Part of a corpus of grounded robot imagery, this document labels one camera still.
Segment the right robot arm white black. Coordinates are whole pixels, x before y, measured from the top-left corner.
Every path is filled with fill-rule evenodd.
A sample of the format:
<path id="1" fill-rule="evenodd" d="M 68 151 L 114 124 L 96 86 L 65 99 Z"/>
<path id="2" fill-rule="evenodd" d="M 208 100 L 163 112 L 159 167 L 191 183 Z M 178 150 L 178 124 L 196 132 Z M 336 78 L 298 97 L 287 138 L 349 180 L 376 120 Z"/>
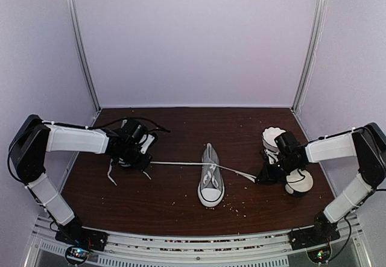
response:
<path id="1" fill-rule="evenodd" d="M 323 243 L 336 230 L 338 221 L 359 209 L 385 180 L 385 133 L 375 122 L 306 143 L 300 143 L 290 131 L 268 127 L 261 139 L 264 162 L 255 178 L 257 184 L 283 183 L 285 191 L 296 196 L 309 192 L 316 183 L 306 169 L 308 165 L 341 172 L 344 184 L 315 216 L 309 231 L 313 243 Z"/>

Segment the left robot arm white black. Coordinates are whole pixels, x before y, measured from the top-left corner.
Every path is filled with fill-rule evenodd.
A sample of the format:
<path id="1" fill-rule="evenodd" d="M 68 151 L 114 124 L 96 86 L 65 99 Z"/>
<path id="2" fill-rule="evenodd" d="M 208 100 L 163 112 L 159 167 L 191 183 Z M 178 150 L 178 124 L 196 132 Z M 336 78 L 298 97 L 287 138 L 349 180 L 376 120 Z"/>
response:
<path id="1" fill-rule="evenodd" d="M 83 223 L 50 179 L 47 167 L 55 166 L 54 159 L 89 153 L 108 156 L 111 166 L 144 171 L 152 160 L 149 150 L 160 129 L 149 129 L 148 122 L 147 118 L 123 117 L 86 126 L 46 121 L 31 114 L 8 147 L 7 167 L 53 217 L 64 237 L 73 245 L 81 245 L 87 239 Z"/>

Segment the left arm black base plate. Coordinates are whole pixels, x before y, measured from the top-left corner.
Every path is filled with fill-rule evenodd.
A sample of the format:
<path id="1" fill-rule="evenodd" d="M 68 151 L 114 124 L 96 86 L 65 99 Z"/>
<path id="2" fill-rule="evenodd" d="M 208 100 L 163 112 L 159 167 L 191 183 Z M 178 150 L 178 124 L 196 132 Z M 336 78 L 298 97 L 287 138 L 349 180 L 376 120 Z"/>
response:
<path id="1" fill-rule="evenodd" d="M 107 239 L 108 234 L 106 232 L 83 227 L 60 226 L 55 234 L 57 241 L 92 251 L 104 251 Z"/>

